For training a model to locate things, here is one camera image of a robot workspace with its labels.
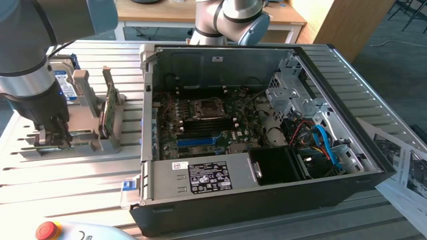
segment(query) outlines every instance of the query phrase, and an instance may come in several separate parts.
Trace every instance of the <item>slotted metal table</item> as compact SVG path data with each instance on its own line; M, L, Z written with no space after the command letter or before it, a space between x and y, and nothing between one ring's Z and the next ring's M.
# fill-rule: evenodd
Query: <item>slotted metal table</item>
M29 120L13 114L0 138L0 214L40 216L114 226L147 239L128 210L120 208L124 178L140 173L140 138L144 79L139 49L143 41L76 41L61 54L76 54L89 72L96 94L106 91L102 66L110 67L114 86L125 95L121 147L117 154L26 161L17 149L33 130ZM324 44L296 45L305 50L355 117L425 150L337 51ZM308 83L315 94L319 91ZM376 190L360 192L336 207L241 222L156 239L424 239Z

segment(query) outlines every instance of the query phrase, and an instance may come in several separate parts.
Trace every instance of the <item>motherboard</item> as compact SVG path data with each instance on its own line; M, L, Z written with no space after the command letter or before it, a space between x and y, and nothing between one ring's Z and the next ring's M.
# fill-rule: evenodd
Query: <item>motherboard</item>
M157 159L237 154L260 147L256 103L261 93L244 87L155 93Z

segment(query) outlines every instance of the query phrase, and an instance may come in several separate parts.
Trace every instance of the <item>red wire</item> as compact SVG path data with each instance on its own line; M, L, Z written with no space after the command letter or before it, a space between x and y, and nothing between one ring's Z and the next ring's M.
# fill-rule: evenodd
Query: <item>red wire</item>
M324 156L327 157L327 160L331 160L331 157L329 157L329 155L327 154L327 151L325 151L321 147L320 147L320 150L321 150Z
M303 124L309 123L309 122L311 122L311 121L301 121L300 124L297 125L296 131L295 131L293 136L292 136L292 138L291 138L291 141L288 142L289 145L291 145L292 142L293 142L293 139L295 139L295 137L296 137L296 134L297 134L299 131L300 131L300 128L301 128Z

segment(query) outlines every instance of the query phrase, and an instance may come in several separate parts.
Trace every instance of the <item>white sticker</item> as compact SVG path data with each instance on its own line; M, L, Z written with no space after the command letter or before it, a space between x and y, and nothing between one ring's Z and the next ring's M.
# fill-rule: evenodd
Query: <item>white sticker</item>
M217 186L228 186L231 185L232 183L229 181L224 181L224 182L219 182L217 183Z
M187 161L172 162L172 170L180 170L180 169L188 169Z
M221 56L213 56L212 57L212 62L221 62L223 61L223 58Z
M54 72L54 77L61 89L61 92L65 96L66 102L74 101L77 99L77 94L74 91L74 87L70 83L66 82L66 72L65 71L53 71Z

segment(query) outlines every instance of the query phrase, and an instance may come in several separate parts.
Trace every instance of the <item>warning label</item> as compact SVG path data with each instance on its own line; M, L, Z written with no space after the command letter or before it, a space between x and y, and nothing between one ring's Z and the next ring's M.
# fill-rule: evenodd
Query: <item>warning label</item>
M193 194L233 189L224 161L188 165L188 175Z

